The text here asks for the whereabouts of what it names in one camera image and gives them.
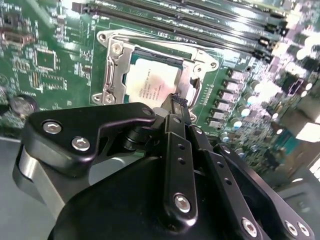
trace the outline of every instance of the integrated circuit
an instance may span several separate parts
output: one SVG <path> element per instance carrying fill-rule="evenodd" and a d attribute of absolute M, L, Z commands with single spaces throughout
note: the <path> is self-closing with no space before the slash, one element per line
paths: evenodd
<path fill-rule="evenodd" d="M 35 65 L 45 71 L 55 71 L 57 64 L 57 55 L 55 51 L 37 48 L 34 51 Z"/>
<path fill-rule="evenodd" d="M 3 14 L 3 26 L 7 28 L 18 28 L 23 23 L 23 17 L 20 12 L 10 11 Z"/>

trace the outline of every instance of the capacitor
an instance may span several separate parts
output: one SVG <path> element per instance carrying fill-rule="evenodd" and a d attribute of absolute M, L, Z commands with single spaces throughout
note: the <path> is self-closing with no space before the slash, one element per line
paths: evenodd
<path fill-rule="evenodd" d="M 250 87 L 255 93 L 260 93 L 263 89 L 262 83 L 257 80 L 252 81 Z"/>
<path fill-rule="evenodd" d="M 244 150 L 240 147 L 238 149 L 235 150 L 235 153 L 238 154 L 238 156 L 241 158 L 241 159 L 244 159 L 245 158 L 245 152 Z"/>
<path fill-rule="evenodd" d="M 243 118 L 248 117 L 249 114 L 250 114 L 250 109 L 247 108 L 247 107 L 244 106 L 244 105 L 238 106 L 237 111 L 239 112 L 239 114 L 240 114 L 241 117 L 243 117 Z"/>
<path fill-rule="evenodd" d="M 267 106 L 265 110 L 270 114 L 272 119 L 277 119 L 279 117 L 279 113 L 277 113 L 271 106 Z"/>
<path fill-rule="evenodd" d="M 229 134 L 225 131 L 225 132 L 223 132 L 223 133 L 221 133 L 221 135 L 220 135 L 220 139 L 221 139 L 221 141 L 223 142 L 223 143 L 227 143 L 227 142 L 229 142 Z"/>
<path fill-rule="evenodd" d="M 308 91 L 306 90 L 306 88 L 304 88 L 303 86 L 299 87 L 296 91 L 300 97 L 304 98 L 307 94 L 308 94 Z"/>
<path fill-rule="evenodd" d="M 257 101 L 257 97 L 249 92 L 244 94 L 243 98 L 248 105 L 254 104 Z"/>
<path fill-rule="evenodd" d="M 297 36 L 297 38 L 296 38 L 297 43 L 300 45 L 303 45 L 303 46 L 305 45 L 306 39 L 309 37 L 309 36 L 304 35 L 302 33 L 299 33 L 296 36 Z"/>
<path fill-rule="evenodd" d="M 252 145 L 252 146 L 250 147 L 250 150 L 251 150 L 251 152 L 255 153 L 255 152 L 257 152 L 259 149 L 258 149 L 258 146 L 257 146 L 257 145 Z"/>
<path fill-rule="evenodd" d="M 303 48 L 296 46 L 296 45 L 290 45 L 287 49 L 287 53 L 293 55 L 294 57 L 297 55 L 297 53 Z"/>
<path fill-rule="evenodd" d="M 304 80 L 301 86 L 303 86 L 306 91 L 309 91 L 313 87 L 313 84 Z"/>
<path fill-rule="evenodd" d="M 272 121 L 270 125 L 271 125 L 272 130 L 277 135 L 282 134 L 282 132 L 284 131 L 284 128 L 280 124 L 276 123 L 275 121 Z"/>
<path fill-rule="evenodd" d="M 309 56 L 306 56 L 303 59 L 303 65 L 302 67 L 310 72 L 319 72 L 320 71 L 320 63 L 318 60 L 313 59 Z"/>
<path fill-rule="evenodd" d="M 241 126 L 242 126 L 242 121 L 241 121 L 241 119 L 239 119 L 239 118 L 237 118 L 237 117 L 232 118 L 232 119 L 230 120 L 230 123 L 232 124 L 233 128 L 235 128 L 235 129 L 239 129 L 239 128 L 241 128 Z"/>

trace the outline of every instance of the silver screw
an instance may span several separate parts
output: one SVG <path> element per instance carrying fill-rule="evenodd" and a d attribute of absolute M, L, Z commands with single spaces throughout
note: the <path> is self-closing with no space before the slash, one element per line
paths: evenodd
<path fill-rule="evenodd" d="M 244 227 L 244 230 L 248 234 L 250 234 L 251 237 L 256 238 L 258 236 L 258 232 L 255 225 L 245 217 L 242 218 L 242 226 Z"/>
<path fill-rule="evenodd" d="M 174 203 L 176 207 L 183 213 L 190 212 L 191 206 L 188 199 L 183 195 L 176 195 L 174 197 Z"/>
<path fill-rule="evenodd" d="M 298 222 L 298 227 L 300 228 L 301 232 L 306 235 L 307 237 L 310 237 L 310 232 L 308 229 L 300 222 Z"/>
<path fill-rule="evenodd" d="M 105 95 L 104 97 L 104 101 L 105 101 L 105 104 L 114 104 L 115 103 L 115 97 L 108 93 Z"/>
<path fill-rule="evenodd" d="M 196 126 L 194 129 L 198 134 L 202 134 L 202 131 L 199 127 Z"/>
<path fill-rule="evenodd" d="M 47 121 L 43 124 L 43 130 L 48 134 L 58 134 L 61 132 L 62 127 L 59 123 Z"/>
<path fill-rule="evenodd" d="M 90 148 L 89 141 L 86 138 L 81 136 L 75 137 L 72 140 L 71 145 L 75 150 L 82 151 L 82 152 L 85 152 Z"/>
<path fill-rule="evenodd" d="M 229 154 L 229 153 L 230 153 L 229 148 L 227 148 L 226 146 L 222 146 L 222 149 L 223 149 L 227 154 Z"/>
<path fill-rule="evenodd" d="M 122 54 L 123 49 L 124 48 L 117 42 L 111 45 L 111 51 L 116 56 L 120 56 Z"/>
<path fill-rule="evenodd" d="M 293 236 L 298 236 L 298 231 L 290 222 L 285 221 L 286 227 Z"/>

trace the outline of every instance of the screw hole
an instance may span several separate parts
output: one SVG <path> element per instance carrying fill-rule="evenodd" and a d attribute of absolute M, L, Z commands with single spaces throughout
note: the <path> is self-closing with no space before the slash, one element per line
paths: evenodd
<path fill-rule="evenodd" d="M 219 162 L 219 161 L 218 161 L 217 164 L 219 165 L 220 168 L 223 168 L 223 167 L 224 167 L 224 165 L 222 164 L 222 162 Z"/>
<path fill-rule="evenodd" d="M 178 144 L 178 147 L 181 149 L 181 150 L 185 150 L 185 146 L 183 146 L 182 144 Z"/>
<path fill-rule="evenodd" d="M 173 120 L 178 124 L 181 123 L 181 120 L 179 118 L 177 118 L 177 117 L 174 117 Z"/>
<path fill-rule="evenodd" d="M 224 181 L 225 181 L 228 185 L 232 185 L 232 182 L 231 182 L 228 178 L 225 178 Z"/>
<path fill-rule="evenodd" d="M 181 165 L 185 165 L 186 164 L 186 161 L 183 160 L 181 157 L 178 158 L 178 161 Z"/>
<path fill-rule="evenodd" d="M 103 41 L 103 42 L 104 42 L 105 40 L 107 40 L 107 36 L 104 35 L 104 34 L 100 34 L 100 35 L 99 35 L 99 38 L 100 38 L 100 40 Z"/>

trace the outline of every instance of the motherboard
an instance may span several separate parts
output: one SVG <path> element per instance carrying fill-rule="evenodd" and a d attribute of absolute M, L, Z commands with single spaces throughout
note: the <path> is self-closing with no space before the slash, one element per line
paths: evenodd
<path fill-rule="evenodd" d="M 0 0 L 0 134 L 36 111 L 187 99 L 257 172 L 320 141 L 318 0 Z"/>

